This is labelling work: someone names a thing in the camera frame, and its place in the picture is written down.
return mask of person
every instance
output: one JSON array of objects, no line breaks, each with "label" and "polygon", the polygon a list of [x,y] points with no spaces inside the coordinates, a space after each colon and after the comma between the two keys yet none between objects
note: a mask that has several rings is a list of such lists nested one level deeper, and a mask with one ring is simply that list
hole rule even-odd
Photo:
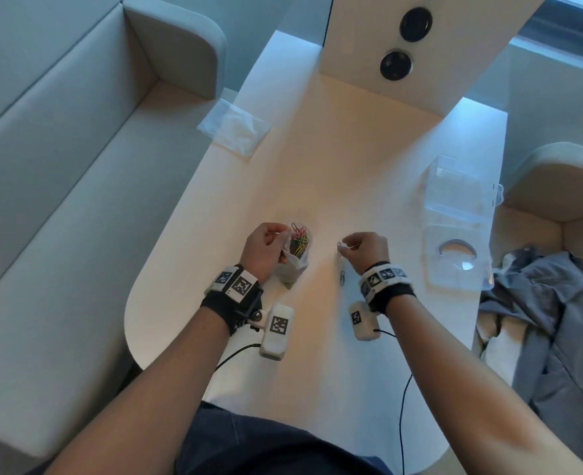
[{"label": "person", "polygon": [[[240,265],[263,284],[277,263],[285,263],[281,249],[289,235],[285,225],[262,224],[247,239]],[[389,261],[387,240],[377,233],[354,233],[343,243],[348,247],[339,247],[340,254],[360,275]],[[417,386],[468,474],[583,475],[583,463],[415,296],[393,296],[384,312]],[[230,331],[214,310],[199,308],[46,473],[390,473],[379,459],[349,454],[294,427],[202,403]]]}]

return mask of window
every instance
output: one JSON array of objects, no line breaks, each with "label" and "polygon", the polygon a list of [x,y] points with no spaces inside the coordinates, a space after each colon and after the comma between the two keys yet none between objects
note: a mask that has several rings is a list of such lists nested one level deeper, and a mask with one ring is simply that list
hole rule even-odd
[{"label": "window", "polygon": [[519,35],[583,56],[583,0],[546,0]]}]

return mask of white table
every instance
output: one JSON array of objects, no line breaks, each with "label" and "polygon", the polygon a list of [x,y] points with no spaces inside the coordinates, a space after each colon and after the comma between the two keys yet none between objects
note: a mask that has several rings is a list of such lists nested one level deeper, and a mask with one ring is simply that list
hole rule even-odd
[{"label": "white table", "polygon": [[[285,359],[250,349],[212,378],[205,399],[240,414],[275,419],[358,455],[377,455],[400,472],[399,402],[410,371],[394,339],[353,336],[347,305],[354,277],[341,289],[336,242],[359,230],[389,238],[417,295],[470,346],[477,292],[427,286],[422,266],[423,180],[438,155],[458,157],[498,182],[507,115],[464,99],[445,119],[318,74],[320,47],[276,32],[235,104],[273,129],[252,160],[211,145],[129,295],[125,334],[147,367],[199,307],[203,290],[236,263],[262,221],[298,218],[313,232],[310,264],[287,290],[265,285],[296,309]],[[381,317],[382,328],[391,330]],[[245,327],[224,357],[258,343]],[[406,472],[421,471],[448,444],[415,383],[402,423]]]}]

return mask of gray garment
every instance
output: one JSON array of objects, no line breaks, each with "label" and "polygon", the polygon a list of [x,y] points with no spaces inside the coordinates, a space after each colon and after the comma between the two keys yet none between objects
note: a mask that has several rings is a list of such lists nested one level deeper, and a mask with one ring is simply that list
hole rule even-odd
[{"label": "gray garment", "polygon": [[479,311],[529,324],[513,388],[583,460],[583,261],[517,250],[505,274],[483,292]]}]

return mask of person's left arm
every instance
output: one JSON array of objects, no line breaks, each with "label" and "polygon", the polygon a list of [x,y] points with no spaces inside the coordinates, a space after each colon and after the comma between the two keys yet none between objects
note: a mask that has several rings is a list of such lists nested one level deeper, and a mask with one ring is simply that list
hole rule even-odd
[{"label": "person's left arm", "polygon": [[[289,236],[263,223],[241,264],[264,283]],[[224,320],[202,307],[169,347],[58,455],[47,475],[170,473],[203,393],[230,337]]]}]

